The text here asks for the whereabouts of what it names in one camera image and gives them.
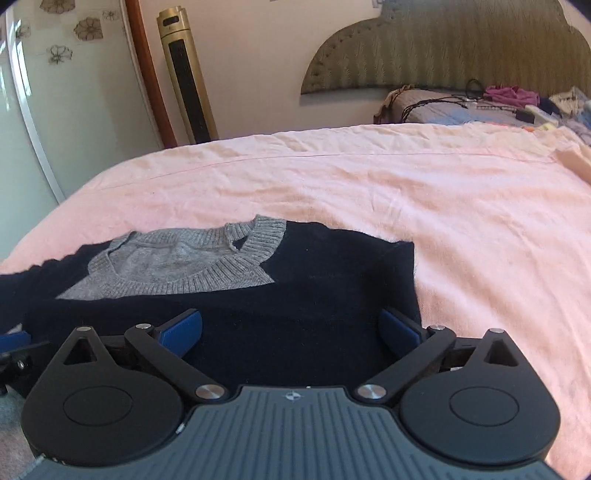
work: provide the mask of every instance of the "pink bedsheet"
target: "pink bedsheet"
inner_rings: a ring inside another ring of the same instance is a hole
[[[556,399],[548,457],[591,472],[591,150],[567,129],[388,125],[155,153],[90,181],[0,265],[19,271],[131,229],[255,214],[416,244],[424,323],[506,329]]]

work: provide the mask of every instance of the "brown wooden door frame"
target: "brown wooden door frame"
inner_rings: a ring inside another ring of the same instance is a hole
[[[158,77],[156,76],[156,70],[152,62],[139,0],[125,0],[125,6],[129,19],[129,29],[131,30],[131,37],[134,41],[135,53],[138,58],[139,70],[144,78],[146,94],[148,95],[150,107],[152,107],[152,113],[154,114],[162,144],[164,148],[177,147],[177,139],[174,136],[173,127],[168,118],[162,93],[160,92],[160,85],[158,84]]]

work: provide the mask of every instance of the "purple cloth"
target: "purple cloth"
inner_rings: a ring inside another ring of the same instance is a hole
[[[526,105],[540,104],[540,96],[537,92],[529,92],[519,87],[488,87],[486,95],[491,97],[494,102],[504,103],[506,105],[523,108]]]

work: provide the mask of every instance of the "sweater neckline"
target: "sweater neckline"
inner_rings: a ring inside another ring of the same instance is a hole
[[[154,291],[167,294],[194,293],[195,291],[224,290],[247,272],[271,258],[281,243],[286,221],[257,215],[250,222],[228,223],[210,229],[163,229],[148,233],[129,232],[111,242],[108,248],[95,256],[88,265],[90,276],[101,277],[106,294],[112,296],[145,295]],[[234,242],[246,237],[240,249]],[[232,253],[221,256],[198,272],[162,282],[142,282],[122,277],[115,269],[110,254],[125,243],[154,248],[178,241],[196,247],[225,244]]]

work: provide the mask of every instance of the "upholstered headboard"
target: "upholstered headboard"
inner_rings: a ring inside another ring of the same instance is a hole
[[[384,0],[378,18],[332,35],[302,94],[356,87],[464,89],[470,79],[541,95],[591,95],[591,49],[557,0]]]

